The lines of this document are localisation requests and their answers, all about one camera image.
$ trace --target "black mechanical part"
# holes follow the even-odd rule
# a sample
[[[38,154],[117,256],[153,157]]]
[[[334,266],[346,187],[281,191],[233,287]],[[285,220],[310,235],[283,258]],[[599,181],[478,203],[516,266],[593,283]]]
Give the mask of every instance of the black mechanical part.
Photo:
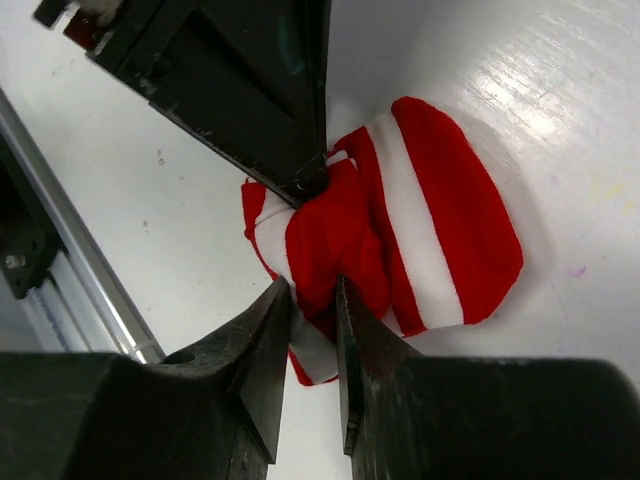
[[[55,227],[0,135],[0,261],[16,298],[42,284],[59,245]]]
[[[289,307],[280,279],[155,366],[115,354],[1,354],[0,478],[264,479]]]
[[[44,0],[39,11],[58,4]],[[329,0],[135,0],[108,31],[80,12],[67,35],[180,128],[299,205],[328,185],[329,8]]]
[[[353,478],[639,478],[640,411],[611,365],[429,358],[342,279],[338,351]]]

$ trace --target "bolt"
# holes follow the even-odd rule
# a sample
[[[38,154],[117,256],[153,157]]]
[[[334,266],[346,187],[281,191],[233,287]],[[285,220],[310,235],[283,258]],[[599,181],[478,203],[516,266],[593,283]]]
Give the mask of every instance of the bolt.
[[[8,270],[15,270],[22,268],[27,264],[27,259],[24,255],[7,255],[4,257],[4,266]]]

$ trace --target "pink mark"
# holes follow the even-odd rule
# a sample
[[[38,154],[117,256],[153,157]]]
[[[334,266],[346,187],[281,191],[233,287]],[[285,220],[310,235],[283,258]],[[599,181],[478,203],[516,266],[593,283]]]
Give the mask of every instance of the pink mark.
[[[587,271],[587,267],[580,267],[580,268],[571,268],[569,271],[569,275],[571,275],[573,278],[582,278],[582,276],[585,274],[585,272]]]

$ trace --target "white table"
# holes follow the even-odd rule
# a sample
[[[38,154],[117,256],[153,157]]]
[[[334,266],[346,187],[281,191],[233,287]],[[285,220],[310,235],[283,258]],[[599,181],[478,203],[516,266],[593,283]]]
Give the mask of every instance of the white table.
[[[0,83],[171,352],[269,284],[242,235],[243,175],[32,23],[36,3],[3,2]],[[605,358],[640,386],[640,4],[334,0],[331,35],[330,139],[402,95],[441,107],[496,180],[526,251],[494,318],[411,343]],[[289,373],[269,478],[351,478],[337,385],[304,389]]]

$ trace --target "cloth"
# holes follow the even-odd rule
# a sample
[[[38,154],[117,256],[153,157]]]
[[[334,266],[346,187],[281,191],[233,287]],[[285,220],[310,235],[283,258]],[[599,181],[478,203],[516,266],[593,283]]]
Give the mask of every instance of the cloth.
[[[304,385],[335,379],[335,288],[352,280],[397,334],[476,324],[523,268],[500,194],[462,130],[415,98],[347,135],[329,188],[293,210],[258,183],[242,187],[245,235],[295,301],[290,357]]]

